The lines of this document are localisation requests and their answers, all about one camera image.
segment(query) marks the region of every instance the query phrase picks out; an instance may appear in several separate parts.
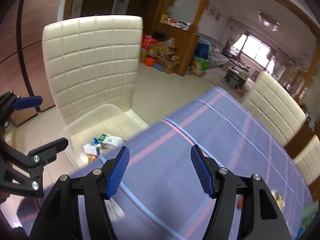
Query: blue tablecloth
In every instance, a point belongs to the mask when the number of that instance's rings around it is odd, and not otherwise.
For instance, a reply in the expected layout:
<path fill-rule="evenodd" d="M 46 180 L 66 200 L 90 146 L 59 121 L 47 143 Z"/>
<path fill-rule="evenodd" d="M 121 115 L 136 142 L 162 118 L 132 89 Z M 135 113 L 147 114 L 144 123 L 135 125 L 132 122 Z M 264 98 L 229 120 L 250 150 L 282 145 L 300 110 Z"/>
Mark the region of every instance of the blue tablecloth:
<path fill-rule="evenodd" d="M 126 142 L 130 162 L 113 197 L 125 212 L 123 220 L 113 223 L 119 240 L 202 239 L 215 200 L 203 192 L 191 163 L 190 149 L 195 143 L 234 174 L 259 173 L 271 190 L 278 190 L 285 202 L 284 218 L 295 238 L 300 212 L 312 203 L 304 178 L 269 132 L 216 87 Z M 118 151 L 105 158 L 114 158 Z M 84 176 L 101 167 L 101 162 L 71 177 Z M 90 239 L 83 206 L 81 197 L 83 236 Z M 239 219 L 240 211 L 235 208 L 229 239 L 236 239 Z M 29 227 L 33 223 L 22 220 Z"/>

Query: plastic storage bin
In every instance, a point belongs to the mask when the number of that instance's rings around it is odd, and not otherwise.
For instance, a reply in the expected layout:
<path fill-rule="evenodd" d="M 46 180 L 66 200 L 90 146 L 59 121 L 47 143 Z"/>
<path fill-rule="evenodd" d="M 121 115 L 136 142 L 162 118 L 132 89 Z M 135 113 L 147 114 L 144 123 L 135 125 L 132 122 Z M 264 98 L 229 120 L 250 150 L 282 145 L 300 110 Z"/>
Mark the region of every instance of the plastic storage bin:
<path fill-rule="evenodd" d="M 60 137 L 68 139 L 69 145 L 65 151 L 73 165 L 79 169 L 88 164 L 88 155 L 84 153 L 83 145 L 91 144 L 93 137 L 97 138 L 104 133 L 128 140 L 144 128 L 115 105 L 104 104 L 70 123 L 62 130 Z"/>

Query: wooden door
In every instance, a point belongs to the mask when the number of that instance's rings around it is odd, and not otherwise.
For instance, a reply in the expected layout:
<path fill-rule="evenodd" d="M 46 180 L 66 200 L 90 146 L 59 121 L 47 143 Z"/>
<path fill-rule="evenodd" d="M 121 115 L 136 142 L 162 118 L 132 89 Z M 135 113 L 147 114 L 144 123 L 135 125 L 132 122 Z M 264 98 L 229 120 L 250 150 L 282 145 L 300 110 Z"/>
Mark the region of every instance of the wooden door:
<path fill-rule="evenodd" d="M 110 15 L 114 0 L 83 0 L 81 17 L 94 15 Z"/>
<path fill-rule="evenodd" d="M 151 34 L 149 29 L 156 16 L 159 0 L 129 0 L 127 15 L 140 16 L 143 19 L 143 33 Z"/>

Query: tufted chair back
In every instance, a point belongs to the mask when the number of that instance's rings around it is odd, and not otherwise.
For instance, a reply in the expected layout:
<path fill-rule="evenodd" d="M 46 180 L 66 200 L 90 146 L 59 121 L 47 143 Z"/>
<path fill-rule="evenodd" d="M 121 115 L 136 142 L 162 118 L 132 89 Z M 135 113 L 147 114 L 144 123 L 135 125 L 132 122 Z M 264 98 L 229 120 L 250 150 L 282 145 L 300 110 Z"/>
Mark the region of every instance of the tufted chair back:
<path fill-rule="evenodd" d="M 306 115 L 289 93 L 267 72 L 260 73 L 242 105 L 285 146 L 300 130 Z"/>
<path fill-rule="evenodd" d="M 320 142 L 314 135 L 306 147 L 293 159 L 306 183 L 310 185 L 320 175 Z"/>
<path fill-rule="evenodd" d="M 92 16 L 47 25 L 42 46 L 55 104 L 69 124 L 101 104 L 131 107 L 142 18 Z"/>

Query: curtain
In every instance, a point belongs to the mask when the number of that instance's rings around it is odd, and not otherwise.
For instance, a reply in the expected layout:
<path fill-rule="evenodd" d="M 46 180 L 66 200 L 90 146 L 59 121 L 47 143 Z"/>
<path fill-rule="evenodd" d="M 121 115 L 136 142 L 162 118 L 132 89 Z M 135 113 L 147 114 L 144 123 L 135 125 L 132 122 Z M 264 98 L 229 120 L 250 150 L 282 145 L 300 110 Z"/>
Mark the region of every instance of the curtain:
<path fill-rule="evenodd" d="M 275 54 L 275 66 L 273 68 L 273 73 L 275 75 L 279 74 L 283 69 L 281 66 L 283 65 L 287 67 L 290 61 L 292 61 L 292 59 L 282 50 L 278 49 Z"/>
<path fill-rule="evenodd" d="M 240 39 L 242 34 L 245 34 L 247 32 L 247 30 L 247 26 L 230 18 L 227 25 L 228 39 L 225 50 L 229 50 L 231 46 Z"/>

